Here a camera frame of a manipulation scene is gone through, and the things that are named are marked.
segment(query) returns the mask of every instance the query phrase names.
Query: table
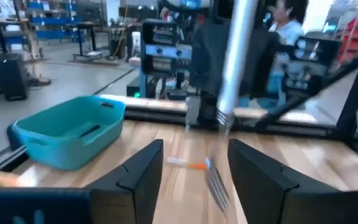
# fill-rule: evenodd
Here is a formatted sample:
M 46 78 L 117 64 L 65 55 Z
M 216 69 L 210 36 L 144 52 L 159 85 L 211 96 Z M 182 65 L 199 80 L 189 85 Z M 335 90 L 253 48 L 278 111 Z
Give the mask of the table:
M 124 96 L 103 95 L 121 99 L 127 105 L 185 110 L 185 104 Z M 237 109 L 238 116 L 262 116 L 264 110 Z M 283 119 L 316 122 L 299 111 L 288 113 Z M 84 168 L 65 172 L 36 162 L 27 161 L 14 173 L 20 181 L 36 187 L 82 187 L 114 169 L 154 139 L 164 140 L 164 158 L 176 157 L 191 162 L 203 161 L 211 148 L 215 133 L 192 130 L 169 124 L 125 121 L 121 137 L 93 159 Z M 237 138 L 270 157 L 340 190 L 358 189 L 358 155 L 341 142 L 266 136 L 254 133 L 232 133 Z M 234 186 L 233 194 L 238 223 L 247 223 Z M 198 170 L 178 169 L 163 165 L 162 182 L 154 215 L 155 224 L 222 224 L 222 216 L 214 206 L 204 174 Z
M 68 27 L 75 27 L 77 29 L 76 32 L 77 32 L 78 44 L 80 45 L 80 54 L 73 54 L 74 59 L 75 59 L 76 56 L 87 57 L 83 53 L 82 37 L 81 37 L 81 30 L 82 29 L 86 29 L 86 30 L 89 29 L 91 31 L 92 50 L 97 51 L 96 50 L 96 41 L 95 41 L 95 31 L 94 31 L 94 27 L 97 26 L 97 25 L 98 24 L 95 24 L 93 22 L 77 22 L 76 24 L 68 25 Z

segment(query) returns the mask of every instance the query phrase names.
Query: plastic tub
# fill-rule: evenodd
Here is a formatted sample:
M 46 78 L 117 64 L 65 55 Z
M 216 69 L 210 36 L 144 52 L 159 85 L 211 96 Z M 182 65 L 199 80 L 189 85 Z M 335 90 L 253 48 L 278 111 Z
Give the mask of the plastic tub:
M 14 131 L 33 160 L 75 170 L 119 137 L 124 111 L 120 101 L 82 96 L 16 121 Z

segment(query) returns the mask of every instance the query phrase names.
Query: metal pole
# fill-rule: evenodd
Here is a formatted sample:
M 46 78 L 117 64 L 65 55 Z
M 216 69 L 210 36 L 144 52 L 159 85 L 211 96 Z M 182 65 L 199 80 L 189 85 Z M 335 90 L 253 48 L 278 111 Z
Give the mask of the metal pole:
M 218 97 L 218 121 L 230 128 L 246 64 L 247 51 L 258 0 L 235 0 L 223 67 L 223 84 Z

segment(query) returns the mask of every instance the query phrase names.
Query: metal fork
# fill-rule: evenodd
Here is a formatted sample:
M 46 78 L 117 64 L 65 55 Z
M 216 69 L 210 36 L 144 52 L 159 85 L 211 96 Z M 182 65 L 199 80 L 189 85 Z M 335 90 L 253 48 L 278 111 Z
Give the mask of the metal fork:
M 230 203 L 230 197 L 227 192 L 227 189 L 222 181 L 221 174 L 216 167 L 216 162 L 218 158 L 218 151 L 220 150 L 221 141 L 224 141 L 228 137 L 228 125 L 230 124 L 230 119 L 227 116 L 223 116 L 224 114 L 218 113 L 218 121 L 221 124 L 219 125 L 219 133 L 216 142 L 210 151 L 208 157 L 205 160 L 207 165 L 207 170 L 205 173 L 205 181 L 211 192 L 211 195 L 215 199 L 220 210 L 226 216 L 227 208 Z
M 206 170 L 205 181 L 219 209 L 226 216 L 226 211 L 230 203 L 230 198 L 227 189 L 223 184 L 221 175 L 215 166 L 214 160 L 215 158 L 213 156 L 205 160 L 205 163 L 208 168 Z

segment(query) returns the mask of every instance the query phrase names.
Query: black box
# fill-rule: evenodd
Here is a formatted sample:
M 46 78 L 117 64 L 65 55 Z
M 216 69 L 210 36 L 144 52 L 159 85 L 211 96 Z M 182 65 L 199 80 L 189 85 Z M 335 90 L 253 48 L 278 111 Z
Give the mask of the black box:
M 27 99 L 29 76 L 22 55 L 0 55 L 0 89 L 8 101 Z
M 127 96 L 137 96 L 137 93 L 140 93 L 140 77 L 136 77 L 132 82 L 127 85 Z M 155 98 L 155 88 L 157 87 L 158 78 L 147 77 L 147 93 L 146 98 Z

